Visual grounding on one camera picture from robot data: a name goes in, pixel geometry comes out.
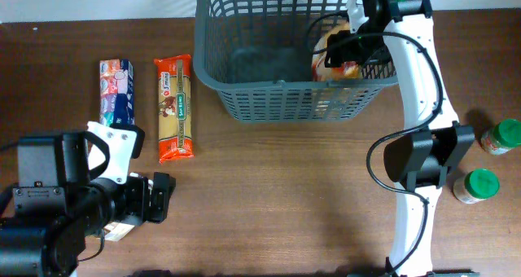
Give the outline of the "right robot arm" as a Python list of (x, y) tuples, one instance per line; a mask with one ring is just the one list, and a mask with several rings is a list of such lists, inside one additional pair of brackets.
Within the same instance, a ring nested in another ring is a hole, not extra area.
[(382, 62), (386, 49), (396, 70), (404, 128), (370, 146), (384, 145), (387, 185), (396, 194), (396, 227), (385, 276), (433, 276), (431, 237), (436, 204), (449, 173), (474, 141), (461, 125), (440, 74), (430, 0), (349, 0), (350, 30), (332, 34), (322, 49), (327, 68), (346, 62)]

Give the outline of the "green lid jar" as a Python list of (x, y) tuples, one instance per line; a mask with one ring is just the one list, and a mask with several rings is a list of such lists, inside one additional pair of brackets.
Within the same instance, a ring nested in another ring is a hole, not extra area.
[(490, 199), (499, 190), (499, 178), (488, 169), (475, 169), (457, 179), (453, 185), (453, 194), (464, 204), (476, 204)]
[(520, 121), (506, 119), (482, 135), (482, 148), (489, 154), (498, 156), (520, 146)]

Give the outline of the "Kleenex tissue multipack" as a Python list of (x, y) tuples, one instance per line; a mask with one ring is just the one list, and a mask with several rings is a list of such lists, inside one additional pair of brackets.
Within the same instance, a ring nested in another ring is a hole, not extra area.
[(134, 67), (128, 59), (99, 62), (99, 122), (134, 125)]

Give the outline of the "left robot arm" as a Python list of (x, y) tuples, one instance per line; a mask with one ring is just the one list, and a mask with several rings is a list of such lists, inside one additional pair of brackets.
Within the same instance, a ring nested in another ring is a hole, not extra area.
[(103, 177), (112, 155), (96, 134), (27, 136), (16, 146), (18, 182), (1, 194), (1, 207), (15, 208), (1, 219), (3, 276), (70, 276), (87, 236), (116, 220), (139, 226), (168, 215), (175, 178)]

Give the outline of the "orange Nescafe sachet bag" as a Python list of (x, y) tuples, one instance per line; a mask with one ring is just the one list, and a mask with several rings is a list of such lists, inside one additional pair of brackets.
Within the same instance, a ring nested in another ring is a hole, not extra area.
[[(334, 33), (342, 30), (350, 30), (349, 22), (344, 22), (335, 26), (333, 29), (323, 35), (314, 46), (314, 50), (318, 51), (326, 48), (327, 38)], [(312, 58), (312, 74), (314, 81), (340, 81), (344, 79), (360, 79), (362, 78), (361, 66), (354, 61), (342, 63), (338, 68), (327, 68), (325, 66), (326, 53), (314, 55)]]

